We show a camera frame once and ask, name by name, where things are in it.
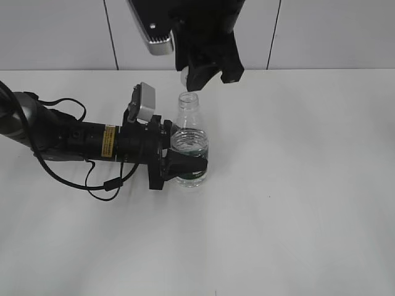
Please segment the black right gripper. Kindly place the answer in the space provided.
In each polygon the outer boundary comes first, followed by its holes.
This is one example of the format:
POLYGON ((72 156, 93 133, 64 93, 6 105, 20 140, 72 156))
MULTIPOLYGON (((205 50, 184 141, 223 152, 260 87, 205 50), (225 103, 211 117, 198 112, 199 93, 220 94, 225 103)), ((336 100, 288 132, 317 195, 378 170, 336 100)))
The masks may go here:
POLYGON ((221 70, 223 83, 238 82, 244 67, 234 27, 244 1, 175 1, 168 11, 175 38, 175 66, 188 65, 186 88, 201 91, 221 70), (206 60, 189 60, 203 56, 206 60))

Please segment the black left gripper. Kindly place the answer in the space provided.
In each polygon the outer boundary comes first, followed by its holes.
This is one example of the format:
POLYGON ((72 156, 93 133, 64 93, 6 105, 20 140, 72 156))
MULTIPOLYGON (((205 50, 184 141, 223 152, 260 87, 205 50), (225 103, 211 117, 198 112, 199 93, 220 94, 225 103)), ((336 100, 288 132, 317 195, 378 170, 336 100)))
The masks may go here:
MULTIPOLYGON (((122 178, 124 183, 137 170, 139 165, 148 168, 150 190, 164 187, 165 160, 162 151, 170 147, 170 136, 180 127, 170 120, 161 121, 160 115, 153 115, 148 123, 129 122, 124 115, 122 126, 117 135, 116 159, 121 163, 134 164, 131 171, 122 178)), ((181 178, 194 180, 207 173, 208 150, 195 150, 181 153, 168 150, 166 156, 166 180, 181 178)))

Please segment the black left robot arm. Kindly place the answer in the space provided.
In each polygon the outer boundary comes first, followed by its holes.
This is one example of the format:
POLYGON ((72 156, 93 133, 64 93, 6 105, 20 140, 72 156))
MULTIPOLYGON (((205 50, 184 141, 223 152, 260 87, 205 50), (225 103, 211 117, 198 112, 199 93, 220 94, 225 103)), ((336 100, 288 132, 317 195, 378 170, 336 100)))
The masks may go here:
POLYGON ((146 165, 149 188, 161 190, 166 181, 207 169, 204 157, 170 148, 173 123, 154 113, 156 92, 146 83, 133 88, 120 126, 75 118, 56 110, 59 103, 41 101, 33 92, 13 92, 1 84, 1 135, 29 147, 44 170, 62 184, 84 191, 112 191, 122 187, 139 165, 146 165), (102 185, 87 186, 61 178, 47 165, 84 160, 131 163, 133 168, 102 185))

